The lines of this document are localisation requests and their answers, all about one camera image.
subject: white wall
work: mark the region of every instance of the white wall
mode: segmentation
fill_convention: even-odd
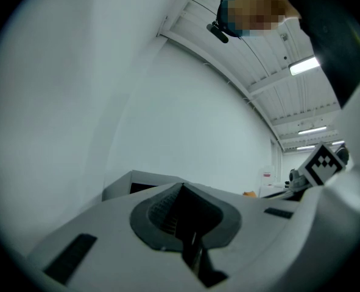
[[[274,166],[274,183],[281,182],[281,167],[282,167],[282,158],[283,152],[278,142],[274,139],[270,140],[270,150],[272,153],[272,165]]]
[[[27,0],[0,39],[0,233],[26,255],[99,202],[173,0]]]
[[[270,132],[251,107],[215,71],[166,43],[129,101],[105,183],[134,169],[257,192],[270,162]]]

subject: black rubber pad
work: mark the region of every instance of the black rubber pad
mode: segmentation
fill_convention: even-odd
[[[272,214],[272,215],[276,215],[277,217],[283,217],[283,218],[287,218],[290,219],[293,216],[293,212],[289,212],[289,211],[284,211],[284,210],[279,210],[279,209],[275,209],[273,207],[268,207],[264,213],[268,213],[268,214]]]
[[[214,269],[208,250],[231,242],[241,227],[241,214],[190,183],[177,183],[135,206],[130,225],[150,248],[181,252],[183,261],[209,288],[228,276]]]
[[[96,240],[97,237],[92,235],[80,234],[46,268],[44,273],[57,282],[65,284]]]

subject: ceiling light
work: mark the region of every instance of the ceiling light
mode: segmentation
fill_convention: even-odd
[[[311,149],[311,148],[315,148],[315,145],[311,145],[311,146],[303,146],[303,147],[297,147],[297,150],[303,150],[303,149]]]
[[[318,131],[322,131],[322,130],[326,130],[326,129],[327,129],[327,127],[313,128],[313,129],[309,129],[309,130],[300,131],[299,134],[318,132]]]
[[[304,60],[297,61],[296,63],[293,63],[288,67],[292,75],[297,75],[303,71],[307,71],[318,66],[320,66],[320,64],[318,63],[317,59],[312,56],[307,57]]]
[[[334,142],[332,143],[332,145],[339,145],[339,144],[343,144],[345,141],[338,141],[338,142]]]

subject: gray surface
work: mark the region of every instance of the gray surface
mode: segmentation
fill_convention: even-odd
[[[205,287],[182,260],[181,254],[150,249],[132,231],[129,216],[141,201],[171,187],[168,184],[142,192],[104,201],[73,219],[47,239],[29,255],[40,269],[47,266],[79,233],[89,233],[98,240],[72,276],[68,286],[77,291],[202,291]],[[230,278],[212,289],[224,287],[243,267],[252,263],[282,232],[290,220],[263,213],[267,207],[295,211],[293,201],[247,198],[200,184],[195,187],[230,203],[242,216],[242,229],[228,247],[210,250],[216,269]],[[305,215],[302,220],[311,221]],[[293,237],[300,245],[306,233],[295,231]],[[297,250],[286,255],[286,265],[293,262]]]
[[[12,249],[7,249],[10,258],[13,260],[19,270],[27,276],[27,278],[42,291],[51,292],[68,292],[69,288],[53,280],[49,276],[44,275],[38,268],[34,267],[32,263],[27,261],[20,253]]]
[[[242,228],[232,242],[209,250],[214,268],[229,276],[210,291],[312,291],[343,264],[360,240],[357,168],[335,175],[326,187],[308,189],[300,203],[193,185],[230,203],[242,216]],[[72,290],[206,290],[180,253],[150,249],[130,227],[132,209],[170,187],[154,187],[91,208],[41,242],[29,261],[43,269],[75,236],[86,232],[98,240],[72,276]],[[268,207],[294,214],[290,220],[265,214]]]
[[[187,181],[177,176],[132,170],[104,189],[102,192],[102,201],[128,195],[130,193],[131,183],[162,186],[179,182]]]

